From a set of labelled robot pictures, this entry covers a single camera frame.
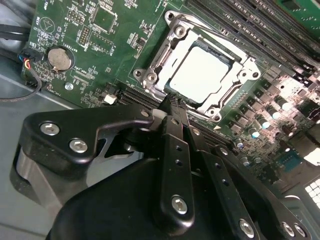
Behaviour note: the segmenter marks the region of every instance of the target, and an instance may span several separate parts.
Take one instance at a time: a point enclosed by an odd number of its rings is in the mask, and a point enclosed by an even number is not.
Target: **black cable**
[[[32,18],[26,16],[23,11],[17,8],[17,5],[12,0],[0,0],[0,4],[3,4],[8,9],[10,9],[15,15],[17,15],[20,19],[25,21],[28,24],[32,23]]]
[[[12,32],[0,31],[0,39],[17,40],[17,41],[28,42],[29,34],[19,34],[19,33],[15,34],[15,33],[12,33]]]
[[[31,93],[29,93],[28,95],[25,95],[25,96],[12,97],[12,98],[0,98],[0,103],[13,103],[13,102],[18,102],[18,101],[23,101],[23,100],[26,100],[26,99],[29,99],[29,98],[33,97],[34,95],[36,95],[41,90],[42,81],[41,81],[40,77],[38,76],[36,71],[33,70],[32,68],[30,68],[29,71],[32,74],[32,76],[35,78],[36,82],[37,82],[36,89],[33,92],[31,92]]]
[[[0,24],[0,32],[17,33],[17,34],[29,34],[30,28],[22,26],[13,26]]]
[[[11,60],[15,61],[16,63],[21,64],[21,61],[18,59],[17,54],[15,52],[0,48],[0,56],[3,56],[7,59],[11,59]]]

